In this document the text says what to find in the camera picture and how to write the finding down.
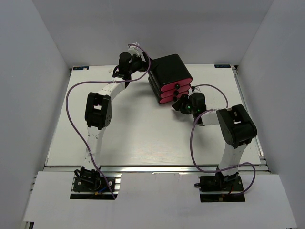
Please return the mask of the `aluminium right side rail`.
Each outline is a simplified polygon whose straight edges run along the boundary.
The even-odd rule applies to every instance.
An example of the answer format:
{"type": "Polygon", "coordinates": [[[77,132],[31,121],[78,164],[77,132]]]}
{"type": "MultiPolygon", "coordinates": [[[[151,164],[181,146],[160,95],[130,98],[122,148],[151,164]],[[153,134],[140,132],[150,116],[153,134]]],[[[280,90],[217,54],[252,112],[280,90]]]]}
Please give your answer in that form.
{"type": "MultiPolygon", "coordinates": [[[[238,67],[239,67],[238,65],[233,65],[231,68],[232,68],[232,71],[233,71],[233,75],[234,75],[234,78],[235,78],[235,81],[236,81],[236,84],[237,84],[237,88],[238,88],[241,100],[243,102],[243,105],[244,105],[246,111],[249,113],[249,115],[251,115],[251,113],[250,113],[250,111],[248,109],[247,101],[245,99],[243,90],[241,88],[240,81],[239,81],[238,67]]],[[[261,147],[258,135],[255,137],[254,142],[255,142],[256,148],[258,149],[258,155],[259,155],[260,160],[265,160],[265,155],[263,153],[263,150],[262,150],[262,147],[261,147]]]]}

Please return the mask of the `black drawer cabinet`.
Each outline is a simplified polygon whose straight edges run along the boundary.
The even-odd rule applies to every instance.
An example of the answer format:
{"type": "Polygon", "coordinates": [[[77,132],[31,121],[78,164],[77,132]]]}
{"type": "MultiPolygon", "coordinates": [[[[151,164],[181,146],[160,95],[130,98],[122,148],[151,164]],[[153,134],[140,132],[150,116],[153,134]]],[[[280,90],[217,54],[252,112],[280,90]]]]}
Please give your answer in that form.
{"type": "Polygon", "coordinates": [[[156,61],[158,65],[154,70],[148,72],[148,81],[159,102],[161,87],[164,84],[192,78],[192,76],[178,54],[160,57],[156,61]]]}

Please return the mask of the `aluminium front rail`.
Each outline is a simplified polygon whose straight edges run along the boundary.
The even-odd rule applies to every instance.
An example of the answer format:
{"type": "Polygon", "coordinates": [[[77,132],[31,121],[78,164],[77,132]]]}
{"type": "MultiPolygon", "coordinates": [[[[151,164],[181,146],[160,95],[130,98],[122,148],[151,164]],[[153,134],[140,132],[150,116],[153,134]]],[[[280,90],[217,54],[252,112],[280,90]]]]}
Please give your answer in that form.
{"type": "MultiPolygon", "coordinates": [[[[270,170],[267,164],[259,164],[254,165],[256,171],[258,173],[270,173],[270,170]]],[[[60,167],[60,166],[46,166],[43,171],[48,172],[73,172],[80,167],[60,167]]],[[[216,167],[204,166],[201,167],[202,170],[216,170],[216,167]]],[[[149,172],[149,173],[157,173],[157,172],[178,172],[178,173],[186,173],[186,172],[199,172],[199,170],[195,166],[144,166],[144,167],[101,167],[100,170],[104,173],[133,173],[133,172],[149,172]]],[[[250,173],[253,172],[253,168],[251,166],[244,166],[239,168],[239,172],[242,173],[250,173]]]]}

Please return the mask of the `pink bottom drawer black knob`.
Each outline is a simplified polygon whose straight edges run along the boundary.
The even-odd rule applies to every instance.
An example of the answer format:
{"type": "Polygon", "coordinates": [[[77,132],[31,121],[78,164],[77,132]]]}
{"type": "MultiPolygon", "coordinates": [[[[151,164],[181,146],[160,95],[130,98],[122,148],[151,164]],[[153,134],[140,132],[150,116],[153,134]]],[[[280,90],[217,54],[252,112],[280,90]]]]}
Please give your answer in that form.
{"type": "Polygon", "coordinates": [[[188,95],[189,92],[188,91],[185,91],[185,92],[182,92],[180,94],[178,94],[177,96],[176,95],[171,95],[171,96],[168,96],[168,97],[165,97],[165,98],[161,98],[159,100],[159,103],[160,104],[165,104],[165,103],[168,103],[168,102],[176,102],[178,99],[180,99],[182,97],[182,95],[188,95]]]}

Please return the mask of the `blue label sticker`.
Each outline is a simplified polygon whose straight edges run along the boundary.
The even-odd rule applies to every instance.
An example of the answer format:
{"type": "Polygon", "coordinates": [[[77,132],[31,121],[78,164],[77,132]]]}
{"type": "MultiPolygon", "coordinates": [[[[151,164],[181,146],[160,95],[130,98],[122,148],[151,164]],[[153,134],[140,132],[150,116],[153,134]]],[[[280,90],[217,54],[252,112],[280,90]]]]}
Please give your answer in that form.
{"type": "Polygon", "coordinates": [[[215,64],[215,68],[231,68],[229,64],[215,64]]]}
{"type": "Polygon", "coordinates": [[[86,71],[89,69],[89,66],[74,66],[73,71],[86,71]]]}

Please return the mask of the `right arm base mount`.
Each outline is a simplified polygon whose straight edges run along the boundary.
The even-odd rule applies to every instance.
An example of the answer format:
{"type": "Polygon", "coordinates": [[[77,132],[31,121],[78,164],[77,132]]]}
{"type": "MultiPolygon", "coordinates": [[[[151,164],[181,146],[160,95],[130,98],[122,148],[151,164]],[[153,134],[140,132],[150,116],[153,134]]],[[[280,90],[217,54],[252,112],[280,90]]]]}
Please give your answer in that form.
{"type": "Polygon", "coordinates": [[[221,182],[216,176],[198,177],[194,187],[199,189],[201,203],[245,202],[244,187],[240,176],[233,181],[221,182]]]}

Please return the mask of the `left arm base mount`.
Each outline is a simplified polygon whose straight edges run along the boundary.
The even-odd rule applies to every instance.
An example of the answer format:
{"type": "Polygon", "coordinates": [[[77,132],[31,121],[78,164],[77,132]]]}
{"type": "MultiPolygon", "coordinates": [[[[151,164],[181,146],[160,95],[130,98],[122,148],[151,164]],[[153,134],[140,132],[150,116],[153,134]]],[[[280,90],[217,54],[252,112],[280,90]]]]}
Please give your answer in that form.
{"type": "Polygon", "coordinates": [[[74,171],[70,199],[115,200],[119,193],[119,177],[106,176],[84,167],[74,171]]]}

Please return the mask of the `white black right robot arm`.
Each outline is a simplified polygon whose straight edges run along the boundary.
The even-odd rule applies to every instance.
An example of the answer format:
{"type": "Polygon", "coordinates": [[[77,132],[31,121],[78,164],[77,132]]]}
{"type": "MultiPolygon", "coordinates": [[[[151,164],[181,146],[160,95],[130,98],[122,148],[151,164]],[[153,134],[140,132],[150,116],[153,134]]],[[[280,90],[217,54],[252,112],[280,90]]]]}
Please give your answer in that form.
{"type": "Polygon", "coordinates": [[[238,176],[238,166],[244,150],[257,135],[257,128],[242,104],[224,109],[208,110],[203,93],[183,94],[174,98],[172,108],[185,115],[192,115],[196,126],[218,125],[225,141],[224,153],[215,174],[215,184],[227,190],[238,176]]]}

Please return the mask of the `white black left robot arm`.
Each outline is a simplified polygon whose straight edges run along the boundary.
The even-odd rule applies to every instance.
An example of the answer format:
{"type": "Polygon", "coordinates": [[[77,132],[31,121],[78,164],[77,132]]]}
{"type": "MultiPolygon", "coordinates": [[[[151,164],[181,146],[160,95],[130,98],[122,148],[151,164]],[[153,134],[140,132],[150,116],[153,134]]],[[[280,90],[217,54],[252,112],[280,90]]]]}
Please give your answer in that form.
{"type": "Polygon", "coordinates": [[[101,153],[102,138],[106,128],[112,119],[112,101],[129,83],[134,82],[132,74],[135,72],[148,73],[152,65],[152,60],[148,53],[143,51],[123,52],[119,56],[119,64],[115,67],[111,81],[98,92],[91,92],[87,96],[85,107],[85,121],[87,125],[87,139],[85,167],[102,174],[98,159],[101,153]]]}

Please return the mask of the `aluminium rail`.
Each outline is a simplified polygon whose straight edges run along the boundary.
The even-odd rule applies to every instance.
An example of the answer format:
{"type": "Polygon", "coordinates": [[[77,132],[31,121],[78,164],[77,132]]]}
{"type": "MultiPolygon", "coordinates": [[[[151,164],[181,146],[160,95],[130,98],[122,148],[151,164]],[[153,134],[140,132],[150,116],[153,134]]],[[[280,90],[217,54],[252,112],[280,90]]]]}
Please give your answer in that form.
{"type": "MultiPolygon", "coordinates": [[[[246,111],[249,113],[249,115],[251,115],[251,113],[250,113],[250,111],[248,109],[247,101],[245,99],[243,90],[241,88],[240,81],[239,81],[238,67],[239,67],[238,65],[233,65],[231,68],[232,68],[232,71],[233,71],[233,75],[234,75],[234,78],[235,78],[235,81],[236,81],[236,84],[237,84],[237,88],[238,88],[241,100],[243,102],[243,105],[244,105],[246,111]]],[[[258,135],[255,137],[254,142],[255,142],[256,148],[258,149],[258,155],[259,155],[260,160],[265,160],[265,155],[263,153],[263,150],[262,150],[262,147],[261,147],[258,135]]]]}
{"type": "MultiPolygon", "coordinates": [[[[256,171],[258,173],[270,173],[270,170],[267,164],[259,164],[254,165],[256,171]]],[[[48,172],[73,172],[80,167],[60,167],[60,166],[46,166],[43,171],[48,172]]],[[[216,170],[216,167],[204,166],[201,167],[202,170],[216,170]]],[[[133,173],[133,172],[149,172],[149,173],[157,173],[157,172],[178,172],[178,173],[186,173],[186,172],[199,172],[199,170],[195,166],[144,166],[144,167],[101,167],[100,170],[104,173],[133,173]]],[[[239,172],[242,173],[250,173],[253,172],[253,168],[251,166],[244,166],[239,168],[239,172]]]]}

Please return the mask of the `blue label sticker left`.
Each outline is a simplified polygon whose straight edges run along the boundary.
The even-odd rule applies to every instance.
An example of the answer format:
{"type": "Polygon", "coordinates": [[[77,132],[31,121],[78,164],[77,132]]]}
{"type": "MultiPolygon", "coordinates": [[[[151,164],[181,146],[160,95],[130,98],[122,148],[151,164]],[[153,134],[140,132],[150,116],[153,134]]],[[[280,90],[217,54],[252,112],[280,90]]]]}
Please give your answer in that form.
{"type": "Polygon", "coordinates": [[[89,69],[89,66],[74,66],[73,71],[86,71],[89,69]]]}

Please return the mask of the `blue label sticker right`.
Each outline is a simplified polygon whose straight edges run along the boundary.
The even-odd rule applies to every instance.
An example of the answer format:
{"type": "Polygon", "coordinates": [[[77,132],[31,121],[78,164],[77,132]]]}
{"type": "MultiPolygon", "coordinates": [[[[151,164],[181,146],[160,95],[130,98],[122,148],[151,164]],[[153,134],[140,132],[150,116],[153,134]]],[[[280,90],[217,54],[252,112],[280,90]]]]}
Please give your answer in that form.
{"type": "Polygon", "coordinates": [[[231,68],[229,64],[215,64],[215,68],[231,68]]]}

